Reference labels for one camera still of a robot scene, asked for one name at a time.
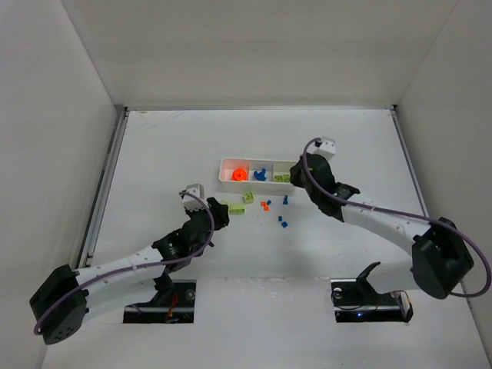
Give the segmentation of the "orange round lego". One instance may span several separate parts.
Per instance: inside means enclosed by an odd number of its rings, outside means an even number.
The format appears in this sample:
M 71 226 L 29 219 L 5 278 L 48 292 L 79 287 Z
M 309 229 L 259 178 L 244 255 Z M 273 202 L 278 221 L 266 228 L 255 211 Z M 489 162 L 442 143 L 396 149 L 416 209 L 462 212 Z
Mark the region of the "orange round lego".
M 233 181 L 246 181 L 248 179 L 248 172 L 243 168 L 237 168 L 233 170 L 231 179 Z

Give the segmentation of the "blue round lego piece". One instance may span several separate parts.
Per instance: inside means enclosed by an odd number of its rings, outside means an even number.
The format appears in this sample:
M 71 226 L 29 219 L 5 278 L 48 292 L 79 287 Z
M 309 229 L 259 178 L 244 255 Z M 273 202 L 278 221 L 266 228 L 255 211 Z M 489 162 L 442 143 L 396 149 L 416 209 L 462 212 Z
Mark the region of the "blue round lego piece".
M 266 169 L 262 168 L 260 171 L 254 171 L 253 176 L 256 181 L 266 181 Z

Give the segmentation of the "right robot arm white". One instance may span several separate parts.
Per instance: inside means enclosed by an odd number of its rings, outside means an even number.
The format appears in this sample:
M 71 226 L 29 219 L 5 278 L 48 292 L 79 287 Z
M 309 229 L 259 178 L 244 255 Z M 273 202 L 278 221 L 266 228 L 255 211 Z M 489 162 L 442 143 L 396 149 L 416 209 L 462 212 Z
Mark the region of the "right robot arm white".
M 405 261 L 393 264 L 373 261 L 357 277 L 348 279 L 362 285 L 365 294 L 420 289 L 443 300 L 474 266 L 452 221 L 383 211 L 358 188 L 336 181 L 322 155 L 302 155 L 289 174 L 290 183 L 303 188 L 322 214 L 369 231 L 407 254 Z

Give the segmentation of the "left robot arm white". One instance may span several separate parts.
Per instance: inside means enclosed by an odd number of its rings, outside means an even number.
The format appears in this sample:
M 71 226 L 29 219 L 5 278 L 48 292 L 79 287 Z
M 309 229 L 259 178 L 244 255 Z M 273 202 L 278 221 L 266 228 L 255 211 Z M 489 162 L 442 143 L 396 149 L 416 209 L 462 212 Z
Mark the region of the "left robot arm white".
M 90 268 L 63 264 L 53 270 L 29 300 L 34 335 L 57 344 L 99 315 L 163 301 L 173 289 L 169 275 L 202 256 L 214 233 L 229 224 L 226 204 L 210 197 L 198 205 L 179 229 L 134 254 Z

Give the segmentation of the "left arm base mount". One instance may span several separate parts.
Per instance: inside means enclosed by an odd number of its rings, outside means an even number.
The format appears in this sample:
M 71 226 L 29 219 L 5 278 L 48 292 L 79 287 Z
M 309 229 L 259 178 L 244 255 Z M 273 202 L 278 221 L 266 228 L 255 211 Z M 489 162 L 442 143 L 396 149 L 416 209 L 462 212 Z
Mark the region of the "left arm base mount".
M 149 302 L 124 309 L 123 324 L 193 324 L 196 280 L 170 280 L 170 288 Z

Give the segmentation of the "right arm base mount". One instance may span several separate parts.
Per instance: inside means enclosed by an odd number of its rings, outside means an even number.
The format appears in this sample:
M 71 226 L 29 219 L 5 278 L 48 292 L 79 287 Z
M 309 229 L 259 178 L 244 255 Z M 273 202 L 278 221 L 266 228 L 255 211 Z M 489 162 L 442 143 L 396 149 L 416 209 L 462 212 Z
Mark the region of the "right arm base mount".
M 370 284 L 371 272 L 381 263 L 369 264 L 355 278 L 331 279 L 331 302 L 337 323 L 409 323 L 414 309 L 403 290 L 380 294 Z

